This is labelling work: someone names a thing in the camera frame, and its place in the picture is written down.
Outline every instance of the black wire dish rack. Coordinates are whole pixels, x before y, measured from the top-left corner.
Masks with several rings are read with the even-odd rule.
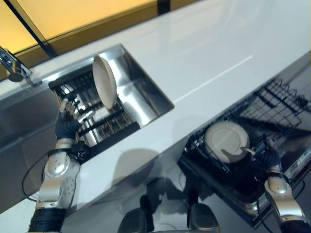
[[[222,172],[231,174],[238,171],[242,176],[243,169],[254,162],[251,156],[247,155],[233,164],[225,164],[215,159],[217,156],[211,156],[212,149],[207,148],[204,143],[206,130],[218,121],[235,122],[248,133],[250,148],[260,152],[264,148],[264,135],[277,141],[283,136],[311,133],[297,129],[302,122],[299,114],[309,110],[308,104],[309,102],[303,96],[297,95],[296,90],[290,89],[288,85],[282,83],[282,80],[275,78],[192,135],[185,152],[197,150],[204,160],[209,161]]]
[[[91,157],[140,129],[138,123],[126,112],[119,98],[112,109],[107,110],[104,107],[96,91],[91,66],[57,79],[49,83],[49,87],[54,91],[59,103],[69,93],[76,95],[72,103],[74,114],[82,115],[90,110],[96,111],[95,116],[85,121],[78,131],[79,139],[91,148]]]

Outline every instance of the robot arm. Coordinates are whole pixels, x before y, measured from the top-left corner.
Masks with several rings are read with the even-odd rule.
[[[267,150],[256,155],[256,159],[267,167],[265,195],[272,205],[272,209],[279,227],[283,233],[311,233],[311,225],[292,196],[291,186],[283,174],[279,154],[273,143],[268,141]]]
[[[45,178],[39,190],[35,213],[28,232],[60,232],[66,210],[70,207],[76,187],[80,164],[71,156],[75,135],[83,121],[95,112],[88,112],[78,120],[66,111],[75,96],[67,96],[61,103],[56,122],[56,147],[48,153]]]

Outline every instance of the chrome faucet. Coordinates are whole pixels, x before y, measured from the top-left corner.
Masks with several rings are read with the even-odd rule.
[[[0,46],[0,64],[7,70],[7,78],[13,82],[20,82],[23,79],[32,87],[38,86],[41,83],[33,83],[30,80],[31,71],[10,51],[3,49]]]

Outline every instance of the yellow wall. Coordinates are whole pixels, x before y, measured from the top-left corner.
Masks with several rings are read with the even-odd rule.
[[[17,0],[46,39],[154,0]]]
[[[10,8],[0,0],[0,46],[14,53],[35,44]]]

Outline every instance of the white countertop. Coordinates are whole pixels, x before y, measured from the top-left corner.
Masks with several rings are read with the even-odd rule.
[[[309,17],[309,0],[203,0],[34,67],[46,77],[122,43],[175,105],[83,164],[73,205],[93,201],[307,53]],[[135,149],[154,153],[126,153]],[[34,206],[24,200],[2,213],[0,232],[27,231]]]

